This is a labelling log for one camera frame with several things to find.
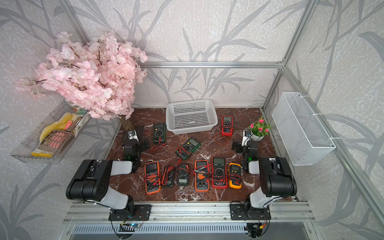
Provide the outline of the small red multimeter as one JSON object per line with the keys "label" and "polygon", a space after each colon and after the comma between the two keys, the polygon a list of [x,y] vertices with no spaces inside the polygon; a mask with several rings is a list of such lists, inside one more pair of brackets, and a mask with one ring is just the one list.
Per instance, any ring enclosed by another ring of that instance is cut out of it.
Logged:
{"label": "small red multimeter", "polygon": [[224,137],[231,137],[233,135],[233,117],[232,116],[222,117],[221,134]]}

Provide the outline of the large red multimeter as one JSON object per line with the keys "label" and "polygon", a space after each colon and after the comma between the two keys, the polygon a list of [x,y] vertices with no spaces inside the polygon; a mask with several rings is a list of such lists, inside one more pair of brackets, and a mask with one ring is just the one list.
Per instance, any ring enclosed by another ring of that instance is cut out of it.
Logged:
{"label": "large red multimeter", "polygon": [[212,186],[215,189],[226,189],[228,177],[226,174],[226,159],[215,156],[212,159]]}

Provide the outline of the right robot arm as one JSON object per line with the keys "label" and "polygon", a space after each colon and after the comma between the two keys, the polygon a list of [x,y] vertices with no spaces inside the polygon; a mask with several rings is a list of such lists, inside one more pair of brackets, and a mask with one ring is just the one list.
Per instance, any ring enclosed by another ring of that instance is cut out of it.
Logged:
{"label": "right robot arm", "polygon": [[246,200],[230,204],[232,220],[262,220],[267,223],[271,219],[269,205],[273,202],[297,193],[297,183],[287,159],[278,156],[258,157],[259,140],[250,130],[243,131],[241,142],[233,142],[232,149],[243,154],[241,165],[229,164],[229,187],[239,189],[243,180],[242,172],[258,175],[260,187],[249,194]]}

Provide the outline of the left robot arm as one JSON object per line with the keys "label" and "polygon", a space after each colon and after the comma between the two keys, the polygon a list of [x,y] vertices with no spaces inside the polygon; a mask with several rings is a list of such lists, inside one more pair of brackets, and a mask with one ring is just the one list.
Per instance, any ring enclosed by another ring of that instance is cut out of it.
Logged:
{"label": "left robot arm", "polygon": [[148,221],[151,205],[135,205],[133,197],[110,187],[112,176],[129,175],[141,166],[141,153],[149,143],[140,142],[137,131],[130,127],[122,140],[123,160],[84,160],[70,181],[69,200],[91,202],[109,208],[109,221]]}

